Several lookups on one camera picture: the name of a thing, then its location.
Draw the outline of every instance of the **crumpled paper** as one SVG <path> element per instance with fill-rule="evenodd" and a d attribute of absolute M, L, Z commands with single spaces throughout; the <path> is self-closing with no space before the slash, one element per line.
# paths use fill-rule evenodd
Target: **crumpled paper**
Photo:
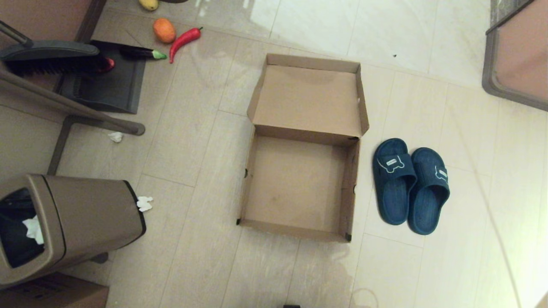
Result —
<path fill-rule="evenodd" d="M 27 227 L 27 237 L 34 238 L 38 245 L 42 245 L 44 243 L 44 236 L 42 235 L 42 228 L 40 228 L 38 216 L 34 216 L 32 219 L 23 220 L 23 224 Z"/>
<path fill-rule="evenodd" d="M 137 197 L 137 207 L 139 208 L 139 211 L 144 212 L 152 208 L 152 205 L 149 203 L 154 198 L 152 197 Z"/>
<path fill-rule="evenodd" d="M 109 134 L 110 140 L 112 140 L 116 143 L 119 143 L 120 141 L 122 141 L 123 137 L 124 137 L 124 134 L 120 133 L 120 132 L 114 132 L 114 133 Z"/>

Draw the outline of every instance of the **slipper strap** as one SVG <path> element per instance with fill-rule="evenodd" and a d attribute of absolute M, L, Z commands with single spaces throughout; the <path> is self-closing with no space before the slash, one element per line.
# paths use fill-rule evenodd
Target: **slipper strap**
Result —
<path fill-rule="evenodd" d="M 447 169 L 443 166 L 436 166 L 432 163 L 415 163 L 417 182 L 413 190 L 419 191 L 428 186 L 442 186 L 449 191 L 449 177 Z"/>
<path fill-rule="evenodd" d="M 380 156 L 374 162 L 379 168 L 379 178 L 385 183 L 405 175 L 416 177 L 411 156 L 407 153 Z"/>

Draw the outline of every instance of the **orange fruit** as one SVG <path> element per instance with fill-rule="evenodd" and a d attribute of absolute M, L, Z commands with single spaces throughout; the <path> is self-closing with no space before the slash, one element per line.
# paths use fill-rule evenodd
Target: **orange fruit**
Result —
<path fill-rule="evenodd" d="M 156 37 L 163 43 L 169 44 L 177 37 L 175 27 L 171 21 L 165 18 L 158 18 L 154 22 L 154 25 L 152 25 L 152 28 L 154 29 L 154 34 Z"/>

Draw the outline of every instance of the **red object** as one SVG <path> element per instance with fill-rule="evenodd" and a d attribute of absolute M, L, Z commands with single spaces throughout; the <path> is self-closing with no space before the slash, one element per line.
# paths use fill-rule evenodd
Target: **red object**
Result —
<path fill-rule="evenodd" d="M 173 63 L 173 58 L 175 57 L 175 53 L 177 52 L 177 50 L 179 50 L 179 48 L 199 39 L 200 36 L 202 36 L 202 33 L 200 32 L 201 29 L 202 28 L 192 28 L 181 34 L 181 36 L 178 37 L 175 42 L 173 42 L 171 48 L 169 49 L 169 63 Z"/>

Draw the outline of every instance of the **tiled floor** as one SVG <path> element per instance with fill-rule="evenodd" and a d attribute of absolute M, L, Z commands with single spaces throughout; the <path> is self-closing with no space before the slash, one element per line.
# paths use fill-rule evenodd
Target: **tiled floor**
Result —
<path fill-rule="evenodd" d="M 59 174 L 127 179 L 155 207 L 143 238 L 65 273 L 109 285 L 108 307 L 534 306 L 548 290 L 547 114 L 480 89 L 482 10 L 477 0 L 190 0 L 146 13 L 110 1 L 96 39 L 166 51 L 154 18 L 212 28 L 174 65 L 147 63 L 139 114 L 115 115 L 145 124 L 143 136 L 115 144 L 74 126 Z M 234 224 L 264 55 L 319 49 L 362 62 L 370 130 L 350 244 Z M 379 217 L 367 162 L 391 137 L 436 149 L 448 166 L 451 198 L 429 236 Z"/>

